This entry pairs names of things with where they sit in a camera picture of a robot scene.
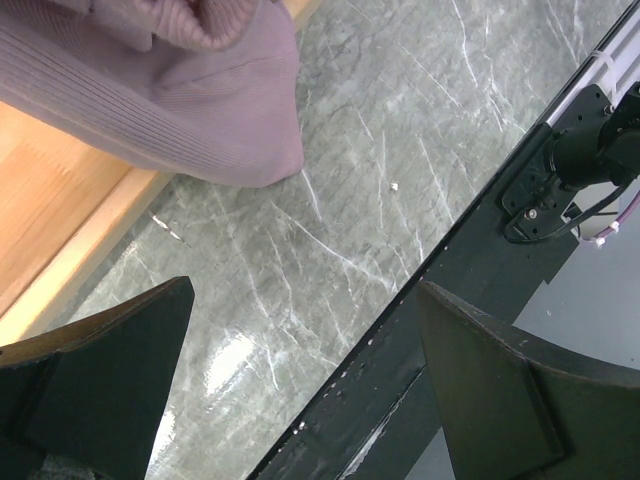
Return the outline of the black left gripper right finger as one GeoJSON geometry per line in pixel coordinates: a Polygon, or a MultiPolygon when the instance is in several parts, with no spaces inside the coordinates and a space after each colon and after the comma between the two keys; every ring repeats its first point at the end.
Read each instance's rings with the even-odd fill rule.
{"type": "Polygon", "coordinates": [[[418,301],[456,478],[638,478],[638,370],[543,340],[432,282],[418,301]]]}

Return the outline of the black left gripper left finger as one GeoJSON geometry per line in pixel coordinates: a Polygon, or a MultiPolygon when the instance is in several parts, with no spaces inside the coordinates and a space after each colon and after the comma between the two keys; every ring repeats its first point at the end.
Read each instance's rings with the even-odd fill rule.
{"type": "Polygon", "coordinates": [[[105,479],[144,478],[190,322],[191,280],[1,349],[1,476],[47,456],[105,479]]]}

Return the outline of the pale pink tank top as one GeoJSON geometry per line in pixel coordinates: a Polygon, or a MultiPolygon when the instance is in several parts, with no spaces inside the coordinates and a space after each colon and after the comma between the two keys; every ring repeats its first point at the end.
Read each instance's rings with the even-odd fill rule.
{"type": "Polygon", "coordinates": [[[280,1],[5,1],[2,100],[147,170],[261,188],[304,164],[280,1]]]}

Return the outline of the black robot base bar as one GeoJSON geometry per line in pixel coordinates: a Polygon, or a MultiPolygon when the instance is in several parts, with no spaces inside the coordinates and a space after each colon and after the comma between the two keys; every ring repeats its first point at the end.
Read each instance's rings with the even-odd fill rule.
{"type": "Polygon", "coordinates": [[[578,91],[557,121],[541,121],[437,244],[346,359],[252,471],[255,479],[405,479],[441,426],[426,355],[436,284],[513,322],[576,249],[570,236],[513,245],[502,198],[555,130],[601,119],[597,86],[578,91]]]}

